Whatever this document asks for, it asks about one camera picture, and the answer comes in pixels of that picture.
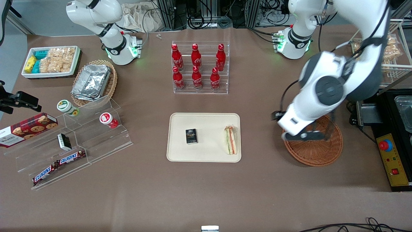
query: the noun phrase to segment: cloth bag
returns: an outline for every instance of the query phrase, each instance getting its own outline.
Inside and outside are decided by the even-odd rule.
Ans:
[[[153,32],[162,29],[163,22],[160,18],[160,10],[150,10],[156,8],[152,2],[139,2],[139,3],[123,3],[123,27],[127,29],[140,29],[142,32]],[[150,10],[143,21],[143,16]]]

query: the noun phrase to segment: brown table surface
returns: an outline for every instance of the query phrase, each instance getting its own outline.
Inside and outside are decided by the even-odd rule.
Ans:
[[[322,49],[331,50],[355,31],[352,26],[325,26]],[[119,80],[113,98],[122,107],[122,122],[134,145],[39,191],[30,190],[28,177],[17,173],[14,158],[0,156],[0,230],[181,232],[219,225],[223,232],[292,232],[330,223],[364,223],[366,217],[412,229],[411,193],[389,192],[377,146],[349,125],[344,106],[336,114],[343,153],[326,167],[296,161],[283,144],[281,128],[270,121],[283,90],[317,53],[317,34],[299,60],[275,54],[268,42],[246,29],[161,33],[163,40],[151,34],[142,58],[115,66]],[[174,95],[173,40],[229,40],[229,95]],[[81,66],[108,59],[97,36],[28,37],[29,48],[62,45],[82,49]],[[73,78],[19,76],[14,91],[38,97],[43,111],[57,116],[56,103],[70,99],[72,83]],[[291,88],[285,104],[297,93],[297,86]],[[35,114],[24,108],[14,112],[3,116],[2,128]],[[168,161],[169,117],[175,112],[239,114],[241,161]]]

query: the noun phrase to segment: coca-cola bottle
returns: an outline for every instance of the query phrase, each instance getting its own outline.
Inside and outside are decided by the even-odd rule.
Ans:
[[[182,54],[179,52],[177,44],[172,44],[172,60],[176,67],[179,68],[179,71],[183,70],[183,58]]]
[[[216,53],[216,68],[219,72],[225,68],[226,54],[225,46],[221,43],[218,46],[218,52]]]
[[[196,43],[192,44],[192,64],[198,66],[199,71],[202,71],[202,55],[200,55],[199,47]]]
[[[202,75],[199,72],[198,66],[193,66],[192,79],[193,79],[194,89],[201,90],[203,88]]]
[[[185,82],[183,81],[182,74],[179,72],[179,68],[176,66],[173,67],[173,81],[175,82],[177,90],[185,89]]]
[[[218,69],[215,67],[212,69],[212,75],[210,76],[210,85],[213,92],[220,89],[220,75],[218,74]]]

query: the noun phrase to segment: acrylic bottle rack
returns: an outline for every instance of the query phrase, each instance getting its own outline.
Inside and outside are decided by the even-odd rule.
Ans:
[[[229,93],[229,57],[230,57],[230,45],[228,41],[173,41],[172,44],[177,44],[179,51],[183,57],[183,71],[180,73],[183,76],[186,88],[184,90],[177,90],[173,79],[173,91],[176,94],[228,94]],[[193,86],[192,80],[192,44],[197,43],[199,52],[202,55],[202,83],[203,88],[196,90]],[[211,89],[210,76],[212,69],[216,66],[216,53],[218,51],[218,45],[222,43],[225,45],[226,62],[225,67],[220,75],[220,89],[213,92]]]
[[[5,155],[16,158],[17,171],[28,175],[28,186],[32,186],[32,189],[43,188],[133,144],[120,121],[119,110],[120,106],[113,99],[102,97],[80,107],[76,117],[60,115],[57,117],[58,127],[7,148]],[[104,112],[112,114],[119,121],[115,129],[99,121],[99,116]],[[71,151],[60,149],[57,140],[60,133],[69,137]],[[54,161],[83,149],[86,151],[85,157],[57,168],[33,186],[33,178]]]

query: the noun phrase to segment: red button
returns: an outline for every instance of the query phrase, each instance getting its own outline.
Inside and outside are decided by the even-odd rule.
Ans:
[[[389,143],[387,141],[381,141],[379,143],[379,149],[381,149],[382,151],[386,151],[389,149]]]
[[[398,175],[399,174],[399,170],[397,168],[392,169],[392,174],[393,175]]]

